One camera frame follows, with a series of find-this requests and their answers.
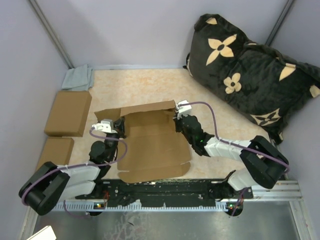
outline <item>wire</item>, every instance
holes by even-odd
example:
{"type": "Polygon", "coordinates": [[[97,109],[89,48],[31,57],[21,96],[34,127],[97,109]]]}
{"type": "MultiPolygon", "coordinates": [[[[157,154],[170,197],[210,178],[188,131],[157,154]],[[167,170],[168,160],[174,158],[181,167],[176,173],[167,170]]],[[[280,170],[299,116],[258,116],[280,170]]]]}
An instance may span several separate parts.
{"type": "Polygon", "coordinates": [[[221,141],[222,143],[225,143],[225,144],[230,144],[232,146],[235,146],[237,148],[240,148],[240,149],[244,149],[244,150],[247,150],[249,152],[252,152],[254,154],[259,154],[267,159],[270,159],[282,166],[284,166],[286,168],[286,170],[284,171],[284,173],[288,173],[290,171],[290,167],[288,164],[286,164],[285,162],[273,157],[273,156],[270,156],[268,154],[265,154],[261,151],[257,151],[255,149],[251,149],[249,147],[246,147],[246,146],[242,146],[242,145],[239,145],[239,144],[236,144],[236,143],[233,143],[233,142],[229,142],[229,141],[226,141],[226,140],[223,140],[221,139],[219,136],[218,136],[218,129],[217,129],[217,121],[216,121],[216,116],[215,116],[215,113],[214,113],[214,110],[212,109],[212,107],[207,103],[207,102],[204,102],[204,101],[194,101],[194,102],[189,102],[189,103],[184,103],[184,104],[179,104],[179,106],[188,106],[188,105],[194,105],[194,104],[204,104],[206,105],[210,111],[211,111],[211,114],[212,114],[212,117],[213,117],[213,123],[214,123],[214,133],[215,133],[215,137],[221,141]]]}
{"type": "Polygon", "coordinates": [[[108,191],[106,191],[105,192],[105,195],[103,196],[103,203],[104,203],[104,208],[106,208],[106,206],[107,206],[107,202],[109,201],[109,192],[108,191]]]}
{"type": "Polygon", "coordinates": [[[124,153],[122,154],[122,156],[120,156],[117,160],[114,160],[112,162],[106,162],[106,163],[102,163],[102,164],[87,164],[87,163],[82,163],[82,164],[77,164],[77,165],[71,165],[71,166],[62,166],[62,167],[57,167],[56,169],[49,171],[48,173],[46,173],[45,175],[43,175],[42,177],[40,177],[38,180],[36,180],[34,183],[32,183],[23,193],[22,197],[21,197],[21,201],[22,204],[27,206],[26,204],[26,196],[28,195],[28,193],[31,191],[32,188],[35,187],[35,185],[37,185],[38,183],[40,183],[42,180],[44,180],[45,178],[49,177],[50,175],[59,172],[60,170],[68,170],[68,169],[75,169],[75,168],[79,168],[79,167],[84,167],[84,166],[93,166],[93,167],[104,167],[104,166],[108,166],[111,164],[115,164],[117,162],[119,162],[120,160],[122,160],[125,155],[127,154],[128,151],[128,145],[126,144],[125,141],[123,141],[122,139],[118,139],[115,137],[107,137],[107,136],[98,136],[92,133],[92,131],[94,130],[94,127],[92,127],[89,131],[90,135],[98,138],[98,139],[105,139],[105,140],[110,140],[110,141],[118,141],[120,143],[124,144],[124,153]]]}
{"type": "Polygon", "coordinates": [[[67,209],[66,200],[63,200],[63,209],[67,214],[69,214],[71,217],[74,217],[76,219],[89,219],[90,218],[90,216],[88,216],[88,215],[80,216],[80,215],[75,215],[75,214],[72,214],[71,212],[69,212],[67,209]]]}
{"type": "Polygon", "coordinates": [[[245,187],[245,188],[242,189],[242,191],[240,192],[240,195],[239,195],[239,197],[238,197],[238,200],[237,200],[236,203],[235,203],[235,206],[234,206],[234,208],[233,208],[233,211],[232,211],[232,213],[231,213],[231,216],[235,215],[236,209],[237,209],[238,205],[240,204],[241,199],[244,197],[244,193],[246,192],[247,189],[248,189],[248,188],[245,187]]]}

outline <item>beige floor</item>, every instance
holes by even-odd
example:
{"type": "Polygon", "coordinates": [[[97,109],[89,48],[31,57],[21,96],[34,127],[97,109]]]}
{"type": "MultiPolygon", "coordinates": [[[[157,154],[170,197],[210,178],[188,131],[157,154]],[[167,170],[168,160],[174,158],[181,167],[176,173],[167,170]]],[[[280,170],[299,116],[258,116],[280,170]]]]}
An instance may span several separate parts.
{"type": "MultiPolygon", "coordinates": [[[[97,139],[89,135],[97,122],[95,111],[148,104],[174,99],[208,102],[216,114],[219,136],[234,140],[251,140],[256,135],[268,137],[257,125],[249,122],[225,102],[197,83],[185,69],[128,69],[97,70],[94,87],[90,89],[92,102],[83,137],[74,137],[70,164],[85,163],[91,144],[97,139]]],[[[192,114],[200,121],[204,131],[214,134],[213,119],[205,105],[194,105],[192,114]]],[[[198,156],[192,151],[191,168],[181,178],[224,178],[230,171],[244,167],[243,163],[223,157],[198,156]]],[[[108,178],[117,179],[118,171],[112,167],[108,178]]]]}

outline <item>metal pole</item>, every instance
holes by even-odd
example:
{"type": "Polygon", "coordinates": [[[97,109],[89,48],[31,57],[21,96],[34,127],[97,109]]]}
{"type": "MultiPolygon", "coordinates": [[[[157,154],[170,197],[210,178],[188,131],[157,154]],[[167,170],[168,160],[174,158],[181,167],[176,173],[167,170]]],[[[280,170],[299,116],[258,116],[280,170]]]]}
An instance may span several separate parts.
{"type": "Polygon", "coordinates": [[[75,66],[72,63],[70,56],[68,55],[66,49],[64,48],[63,44],[59,41],[57,34],[55,33],[54,29],[48,22],[46,16],[44,15],[43,11],[41,10],[39,4],[36,0],[28,0],[30,3],[31,8],[33,9],[34,13],[40,20],[42,26],[44,27],[46,33],[48,34],[49,38],[51,39],[52,43],[56,47],[57,51],[59,52],[60,56],[62,57],[65,64],[68,66],[69,69],[74,69],[75,66]]]}
{"type": "Polygon", "coordinates": [[[296,0],[288,0],[278,18],[278,20],[276,21],[268,39],[265,42],[265,45],[270,46],[272,44],[272,42],[274,41],[280,27],[282,26],[282,24],[284,23],[284,20],[286,19],[289,10],[291,9],[291,7],[293,6],[294,2],[296,0]]]}

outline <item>metal frame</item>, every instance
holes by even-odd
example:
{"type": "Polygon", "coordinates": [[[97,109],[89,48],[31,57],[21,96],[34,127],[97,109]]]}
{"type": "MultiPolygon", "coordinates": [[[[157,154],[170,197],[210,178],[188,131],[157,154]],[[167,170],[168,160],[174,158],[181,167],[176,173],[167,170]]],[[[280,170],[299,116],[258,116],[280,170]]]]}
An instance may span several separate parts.
{"type": "MultiPolygon", "coordinates": [[[[45,16],[44,12],[42,11],[41,7],[39,6],[37,0],[27,0],[31,6],[31,8],[33,9],[35,15],[38,17],[40,23],[42,24],[42,26],[44,27],[45,32],[48,34],[49,38],[51,39],[53,45],[56,47],[58,53],[60,54],[60,56],[62,57],[64,63],[68,66],[69,69],[73,69],[75,68],[75,65],[73,64],[66,48],[64,47],[64,45],[62,44],[62,42],[60,41],[57,33],[55,32],[55,30],[53,29],[53,27],[51,26],[50,22],[48,21],[47,17],[45,16]]],[[[272,42],[274,41],[280,27],[282,26],[285,18],[287,17],[290,9],[292,8],[294,2],[296,0],[287,0],[279,18],[277,19],[271,33],[269,34],[265,45],[270,46],[272,44],[272,42]]],[[[141,66],[141,65],[108,65],[108,66],[103,66],[103,67],[98,67],[95,68],[97,70],[101,70],[101,69],[139,69],[139,68],[155,68],[155,66],[141,66]]],[[[179,68],[179,66],[166,66],[166,68],[179,68]]]]}
{"type": "MultiPolygon", "coordinates": [[[[245,202],[289,202],[297,232],[301,240],[316,240],[312,222],[309,218],[303,196],[301,194],[299,184],[296,180],[282,180],[278,181],[273,189],[266,189],[261,186],[252,187],[253,199],[245,199],[245,202]]],[[[142,207],[139,202],[135,202],[129,206],[106,207],[105,209],[94,209],[97,203],[102,203],[101,199],[96,200],[73,200],[66,202],[66,207],[69,212],[90,211],[90,212],[128,212],[128,211],[142,211],[142,212],[225,212],[227,202],[236,202],[237,199],[223,199],[216,203],[216,207],[142,207]]],[[[57,204],[52,211],[64,211],[63,203],[57,204]]],[[[19,240],[25,240],[32,236],[37,213],[28,207],[25,215],[23,228],[19,240]]]]}
{"type": "Polygon", "coordinates": [[[75,66],[72,63],[69,54],[67,53],[65,47],[59,40],[58,35],[54,31],[53,27],[50,25],[49,21],[47,20],[44,12],[40,8],[39,4],[36,0],[27,0],[33,9],[33,12],[38,17],[40,23],[44,27],[44,30],[48,34],[49,38],[51,39],[53,45],[55,46],[56,50],[59,52],[60,56],[62,57],[64,63],[68,66],[69,69],[74,69],[75,66]]]}
{"type": "Polygon", "coordinates": [[[295,3],[295,1],[296,0],[287,0],[278,20],[276,21],[275,25],[273,26],[273,29],[270,32],[270,34],[265,42],[265,45],[270,46],[273,43],[279,29],[281,28],[282,24],[284,23],[287,15],[288,15],[290,9],[292,8],[293,4],[295,3]]]}
{"type": "MultiPolygon", "coordinates": [[[[57,51],[61,55],[63,61],[65,64],[70,68],[74,68],[74,64],[72,63],[72,60],[70,56],[68,55],[66,49],[64,48],[63,44],[59,40],[58,35],[55,33],[54,29],[50,25],[49,21],[47,20],[46,16],[44,15],[43,11],[41,10],[39,4],[37,3],[37,0],[27,0],[30,3],[31,8],[34,10],[34,13],[40,20],[40,23],[44,27],[45,31],[47,32],[48,36],[50,37],[52,43],[56,47],[57,51]]],[[[265,44],[270,46],[272,42],[274,41],[280,27],[282,26],[285,18],[287,17],[288,13],[290,12],[290,9],[292,8],[295,0],[287,0],[278,20],[276,21],[270,35],[268,36],[265,44]]],[[[315,240],[316,236],[314,234],[311,220],[308,216],[308,211],[306,209],[305,203],[303,201],[303,197],[301,195],[301,191],[298,185],[297,181],[292,180],[286,180],[286,181],[279,181],[276,186],[274,186],[273,189],[268,190],[263,187],[254,186],[252,187],[252,191],[254,194],[253,199],[246,199],[246,202],[254,202],[254,201],[288,201],[291,206],[292,215],[295,221],[295,225],[297,227],[297,231],[299,234],[300,239],[302,240],[315,240]]],[[[225,202],[235,202],[236,199],[224,199],[222,200],[222,203],[219,203],[219,207],[217,209],[202,209],[203,211],[220,211],[221,209],[224,209],[225,202]]],[[[86,205],[85,209],[87,209],[87,206],[89,208],[92,208],[93,202],[91,201],[73,201],[71,205],[68,205],[68,209],[72,211],[72,207],[74,205],[86,205]]],[[[56,211],[61,210],[61,206],[57,205],[56,211]]],[[[132,207],[132,211],[137,211],[139,206],[132,207]]],[[[128,209],[113,209],[113,211],[129,211],[130,207],[128,209]]],[[[193,208],[190,210],[199,211],[200,208],[193,208]]],[[[38,215],[37,213],[28,207],[23,226],[19,235],[19,240],[25,240],[32,236],[36,221],[37,221],[38,215]]]]}

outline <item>cardboard box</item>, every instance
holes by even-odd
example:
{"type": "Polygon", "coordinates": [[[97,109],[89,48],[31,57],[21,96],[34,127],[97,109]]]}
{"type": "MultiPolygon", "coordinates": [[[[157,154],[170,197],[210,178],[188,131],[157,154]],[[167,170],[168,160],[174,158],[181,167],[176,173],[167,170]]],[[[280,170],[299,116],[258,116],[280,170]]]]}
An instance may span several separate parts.
{"type": "MultiPolygon", "coordinates": [[[[125,117],[128,151],[118,162],[118,176],[126,183],[181,177],[190,169],[191,153],[185,137],[176,132],[175,101],[105,109],[98,121],[125,117]]],[[[118,156],[124,152],[118,145],[118,156]]]]}
{"type": "Polygon", "coordinates": [[[68,164],[74,143],[75,141],[70,137],[48,137],[36,170],[46,162],[53,162],[56,165],[68,164]]]}
{"type": "Polygon", "coordinates": [[[88,91],[59,91],[44,132],[51,137],[82,137],[91,99],[88,91]]]}

